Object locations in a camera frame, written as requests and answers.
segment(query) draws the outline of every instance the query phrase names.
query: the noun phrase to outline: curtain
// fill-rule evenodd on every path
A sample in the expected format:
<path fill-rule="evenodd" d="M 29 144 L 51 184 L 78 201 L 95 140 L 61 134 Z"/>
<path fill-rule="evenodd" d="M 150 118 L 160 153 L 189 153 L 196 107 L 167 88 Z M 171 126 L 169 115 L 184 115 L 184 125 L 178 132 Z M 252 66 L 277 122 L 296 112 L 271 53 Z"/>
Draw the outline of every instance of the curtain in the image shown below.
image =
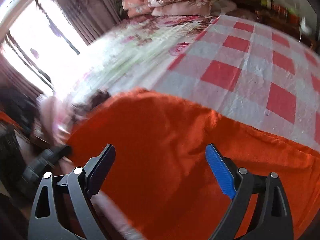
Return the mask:
<path fill-rule="evenodd" d="M 87 45 L 120 22 L 114 0 L 54 0 Z"/>
<path fill-rule="evenodd" d="M 35 85 L 31 84 L 24 76 L 22 76 L 13 66 L 7 61 L 3 54 L 0 53 L 0 76 L 5 78 L 9 87 L 15 87 L 18 91 L 29 96 L 33 101 L 36 101 L 43 92 Z"/>

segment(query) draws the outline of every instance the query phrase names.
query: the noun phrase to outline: checkered tablecloth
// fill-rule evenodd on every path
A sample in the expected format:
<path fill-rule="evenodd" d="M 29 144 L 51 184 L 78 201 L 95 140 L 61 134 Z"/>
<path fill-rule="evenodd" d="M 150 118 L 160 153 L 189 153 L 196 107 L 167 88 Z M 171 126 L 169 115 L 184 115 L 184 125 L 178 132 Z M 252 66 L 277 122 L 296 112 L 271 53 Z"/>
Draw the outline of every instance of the checkered tablecloth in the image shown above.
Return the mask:
<path fill-rule="evenodd" d="M 153 89 L 320 151 L 320 58 L 268 26 L 220 16 Z"/>

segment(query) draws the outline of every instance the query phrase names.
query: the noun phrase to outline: orange fabric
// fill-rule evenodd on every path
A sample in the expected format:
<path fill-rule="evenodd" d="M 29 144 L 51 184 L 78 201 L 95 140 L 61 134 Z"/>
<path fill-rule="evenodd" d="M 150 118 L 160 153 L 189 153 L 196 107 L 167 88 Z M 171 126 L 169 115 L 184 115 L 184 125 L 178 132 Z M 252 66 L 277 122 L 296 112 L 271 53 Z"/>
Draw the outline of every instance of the orange fabric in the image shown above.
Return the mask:
<path fill-rule="evenodd" d="M 0 120 L 5 121 L 6 123 L 13 124 L 14 126 L 20 129 L 20 126 L 14 120 L 12 120 L 9 116 L 7 116 L 4 112 L 1 112 L 1 111 L 0 111 Z"/>
<path fill-rule="evenodd" d="M 316 151 L 173 96 L 139 90 L 111 98 L 67 143 L 79 166 L 107 143 L 115 146 L 102 190 L 149 240 L 205 240 L 224 215 L 230 200 L 205 160 L 209 143 L 254 174 L 279 174 L 295 239 L 320 207 Z M 252 204 L 238 235 L 246 232 Z"/>

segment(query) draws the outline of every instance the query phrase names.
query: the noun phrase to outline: floral blanket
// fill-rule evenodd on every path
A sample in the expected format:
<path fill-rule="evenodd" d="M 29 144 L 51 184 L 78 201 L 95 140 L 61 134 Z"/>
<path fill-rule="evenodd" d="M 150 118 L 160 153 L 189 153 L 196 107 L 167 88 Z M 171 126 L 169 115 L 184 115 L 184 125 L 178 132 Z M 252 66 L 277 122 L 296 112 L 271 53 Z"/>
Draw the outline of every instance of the floral blanket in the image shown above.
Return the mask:
<path fill-rule="evenodd" d="M 68 94 L 57 92 L 62 105 L 55 117 L 56 141 L 63 141 L 96 105 L 98 91 L 114 95 L 136 86 L 151 89 L 175 57 L 214 19 L 144 15 L 123 21 L 92 43 L 71 66 L 76 71 Z"/>

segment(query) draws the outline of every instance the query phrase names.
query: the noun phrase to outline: sheer curtain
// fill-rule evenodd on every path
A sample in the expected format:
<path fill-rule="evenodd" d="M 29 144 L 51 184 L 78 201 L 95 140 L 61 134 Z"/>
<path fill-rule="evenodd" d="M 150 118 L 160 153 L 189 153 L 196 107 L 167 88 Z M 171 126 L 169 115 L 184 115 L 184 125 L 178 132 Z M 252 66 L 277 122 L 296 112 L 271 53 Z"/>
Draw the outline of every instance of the sheer curtain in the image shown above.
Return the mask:
<path fill-rule="evenodd" d="M 114 0 L 54 0 L 86 44 L 120 22 Z"/>

